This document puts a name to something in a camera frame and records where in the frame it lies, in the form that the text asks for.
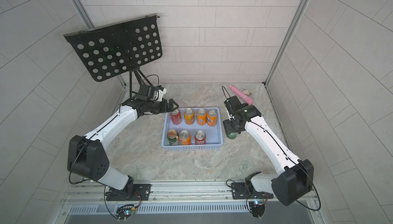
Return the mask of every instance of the pink bottle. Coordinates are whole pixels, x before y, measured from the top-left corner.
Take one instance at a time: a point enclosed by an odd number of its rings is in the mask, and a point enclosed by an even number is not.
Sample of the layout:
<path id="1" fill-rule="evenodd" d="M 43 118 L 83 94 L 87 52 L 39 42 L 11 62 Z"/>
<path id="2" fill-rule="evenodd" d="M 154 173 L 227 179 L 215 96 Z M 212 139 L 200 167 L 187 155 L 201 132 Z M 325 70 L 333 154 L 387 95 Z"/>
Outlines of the pink bottle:
<path id="1" fill-rule="evenodd" d="M 235 88 L 232 85 L 228 85 L 229 88 L 234 91 L 237 95 L 240 96 L 240 98 L 242 98 L 246 103 L 248 103 L 249 105 L 252 105 L 254 103 L 254 101 L 248 97 L 247 95 L 245 95 L 244 93 L 240 92 L 239 89 Z"/>

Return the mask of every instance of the gray tile wall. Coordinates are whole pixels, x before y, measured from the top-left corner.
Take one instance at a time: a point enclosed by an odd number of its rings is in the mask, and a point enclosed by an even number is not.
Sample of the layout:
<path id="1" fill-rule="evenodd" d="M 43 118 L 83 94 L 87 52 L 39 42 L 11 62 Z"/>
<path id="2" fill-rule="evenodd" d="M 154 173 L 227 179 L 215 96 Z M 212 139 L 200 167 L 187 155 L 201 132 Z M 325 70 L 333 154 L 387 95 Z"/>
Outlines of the gray tile wall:
<path id="1" fill-rule="evenodd" d="M 268 86 L 334 223 L 393 221 L 393 0 L 310 0 Z"/>
<path id="2" fill-rule="evenodd" d="M 69 139 L 108 118 L 120 95 L 118 80 L 95 82 L 63 37 L 83 29 L 70 0 L 0 0 L 2 223 L 44 222 L 64 194 Z"/>

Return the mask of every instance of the black mounting plate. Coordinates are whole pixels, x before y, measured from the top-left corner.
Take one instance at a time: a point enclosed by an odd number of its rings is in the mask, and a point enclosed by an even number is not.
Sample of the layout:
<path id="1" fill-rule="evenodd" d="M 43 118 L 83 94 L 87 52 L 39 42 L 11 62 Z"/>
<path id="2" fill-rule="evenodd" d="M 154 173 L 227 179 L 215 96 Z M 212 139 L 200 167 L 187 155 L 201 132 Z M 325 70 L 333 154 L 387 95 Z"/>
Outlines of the black mounting plate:
<path id="1" fill-rule="evenodd" d="M 162 56 L 156 15 L 64 35 L 97 82 Z"/>
<path id="2" fill-rule="evenodd" d="M 231 184 L 232 188 L 232 197 L 233 199 L 253 199 L 253 196 L 249 197 L 246 192 L 246 186 L 244 182 L 236 182 Z M 267 193 L 269 199 L 272 199 L 274 196 L 271 193 Z M 257 199 L 266 199 L 266 195 L 264 192 L 261 192 L 257 197 Z"/>

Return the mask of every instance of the marble floor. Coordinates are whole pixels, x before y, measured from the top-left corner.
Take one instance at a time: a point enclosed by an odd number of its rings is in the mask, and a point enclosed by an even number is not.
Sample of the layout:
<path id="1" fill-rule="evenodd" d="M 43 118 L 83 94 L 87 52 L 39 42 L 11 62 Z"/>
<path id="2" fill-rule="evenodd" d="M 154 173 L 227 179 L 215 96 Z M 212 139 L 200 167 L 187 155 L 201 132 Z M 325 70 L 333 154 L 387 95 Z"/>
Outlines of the marble floor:
<path id="1" fill-rule="evenodd" d="M 167 89 L 164 98 L 174 99 L 181 108 L 218 107 L 223 121 L 228 115 L 221 85 L 234 95 L 227 84 L 163 84 Z M 284 141 L 263 84 L 233 85 L 253 92 L 254 105 Z M 137 91 L 138 85 L 134 85 L 134 89 Z M 224 143 L 219 149 L 167 151 L 161 146 L 164 117 L 165 114 L 142 116 L 120 132 L 107 149 L 111 165 L 135 180 L 243 179 L 256 171 L 275 173 L 266 153 L 247 132 L 233 140 L 224 134 Z"/>

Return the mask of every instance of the orange soda can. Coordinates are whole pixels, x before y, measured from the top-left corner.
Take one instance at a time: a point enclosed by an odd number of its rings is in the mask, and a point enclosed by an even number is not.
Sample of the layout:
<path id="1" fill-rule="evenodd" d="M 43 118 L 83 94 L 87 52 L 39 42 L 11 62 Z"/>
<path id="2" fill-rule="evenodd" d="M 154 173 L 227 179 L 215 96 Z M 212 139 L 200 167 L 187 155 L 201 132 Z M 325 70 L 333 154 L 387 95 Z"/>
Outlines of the orange soda can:
<path id="1" fill-rule="evenodd" d="M 203 126 L 206 124 L 206 111 L 204 109 L 198 109 L 198 111 L 196 112 L 196 122 Z"/>
<path id="2" fill-rule="evenodd" d="M 209 110 L 206 120 L 210 127 L 214 127 L 217 124 L 217 112 L 213 109 Z"/>
<path id="3" fill-rule="evenodd" d="M 184 121 L 187 125 L 192 125 L 195 122 L 195 113 L 193 109 L 187 108 L 184 111 Z"/>

